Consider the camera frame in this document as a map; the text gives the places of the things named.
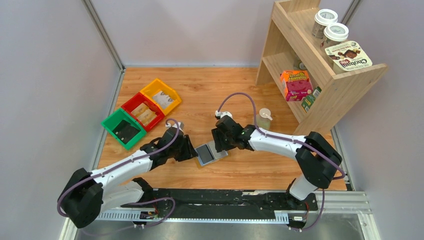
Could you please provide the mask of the yellow leather card holder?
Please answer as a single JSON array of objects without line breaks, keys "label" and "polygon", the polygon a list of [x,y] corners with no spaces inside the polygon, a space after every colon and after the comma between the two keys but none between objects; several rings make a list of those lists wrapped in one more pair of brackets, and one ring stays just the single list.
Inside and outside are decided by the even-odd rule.
[{"label": "yellow leather card holder", "polygon": [[210,165],[229,155],[225,150],[217,152],[216,145],[213,140],[196,147],[194,150],[197,154],[197,161],[201,167]]}]

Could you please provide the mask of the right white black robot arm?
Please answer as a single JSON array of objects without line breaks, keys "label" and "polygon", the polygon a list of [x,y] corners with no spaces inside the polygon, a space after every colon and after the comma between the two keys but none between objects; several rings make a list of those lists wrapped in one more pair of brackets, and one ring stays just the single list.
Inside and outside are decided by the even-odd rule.
[{"label": "right white black robot arm", "polygon": [[252,124],[245,127],[230,116],[222,116],[211,131],[215,150],[232,149],[262,151],[288,157],[297,162],[301,175],[287,188],[289,196],[298,201],[317,189],[327,189],[336,173],[342,173],[341,155],[318,132],[308,135],[287,135]]}]

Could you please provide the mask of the black VIP card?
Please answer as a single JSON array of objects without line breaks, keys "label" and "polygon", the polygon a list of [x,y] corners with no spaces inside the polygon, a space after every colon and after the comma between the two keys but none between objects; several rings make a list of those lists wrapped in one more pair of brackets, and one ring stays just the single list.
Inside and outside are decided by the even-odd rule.
[{"label": "black VIP card", "polygon": [[201,166],[204,166],[215,160],[210,148],[207,144],[203,144],[196,149],[198,160]]}]

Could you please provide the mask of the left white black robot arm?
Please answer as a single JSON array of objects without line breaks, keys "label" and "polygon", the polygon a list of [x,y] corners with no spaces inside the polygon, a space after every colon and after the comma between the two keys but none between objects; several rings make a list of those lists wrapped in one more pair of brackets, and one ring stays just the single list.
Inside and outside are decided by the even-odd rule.
[{"label": "left white black robot arm", "polygon": [[58,212],[78,229],[85,228],[100,213],[142,199],[142,185],[136,181],[123,184],[125,181],[164,165],[169,159],[182,162],[197,156],[189,136],[180,128],[170,127],[162,137],[112,165],[92,171],[76,170],[58,198]]}]

